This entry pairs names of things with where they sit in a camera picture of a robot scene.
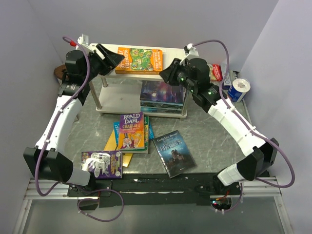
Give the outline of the orange Treehouse book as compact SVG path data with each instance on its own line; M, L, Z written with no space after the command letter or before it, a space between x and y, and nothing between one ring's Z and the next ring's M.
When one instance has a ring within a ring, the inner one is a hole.
M163 70L163 51L160 49L118 47L117 53L124 59L116 67L116 74L158 75Z

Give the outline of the green 104-Storey Treehouse book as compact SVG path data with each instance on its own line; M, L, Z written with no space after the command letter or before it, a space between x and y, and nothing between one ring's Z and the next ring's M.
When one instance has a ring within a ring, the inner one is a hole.
M149 117L144 117L144 149L122 149L123 153L131 153L131 154L147 154L149 149Z

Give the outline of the Charlie Chocolate Factory book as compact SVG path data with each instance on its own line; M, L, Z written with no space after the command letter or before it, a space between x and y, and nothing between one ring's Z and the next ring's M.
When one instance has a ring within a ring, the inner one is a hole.
M119 150L141 150L145 147L144 114L122 114L119 119Z

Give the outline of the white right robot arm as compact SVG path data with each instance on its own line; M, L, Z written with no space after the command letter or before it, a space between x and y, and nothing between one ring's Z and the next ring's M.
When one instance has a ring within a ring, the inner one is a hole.
M253 181L273 165L277 150L259 138L260 133L255 127L247 123L225 93L210 82L209 66L204 59L193 58L182 62L175 58L159 74L165 83L181 85L189 91L195 103L227 130L245 156L214 176L216 193L222 195L230 189L230 185L242 180Z

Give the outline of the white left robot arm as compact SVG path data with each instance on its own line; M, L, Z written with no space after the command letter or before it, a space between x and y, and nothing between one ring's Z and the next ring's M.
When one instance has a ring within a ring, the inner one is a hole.
M80 44L78 50L66 54L62 84L52 117L35 146L27 147L23 153L40 196L50 193L50 190L45 193L40 190L41 179L52 180L56 184L78 185L86 196L96 192L95 177L88 171L74 167L73 162L64 155L65 142L90 92L90 81L98 75L111 73L123 60L123 55L101 44L94 47Z

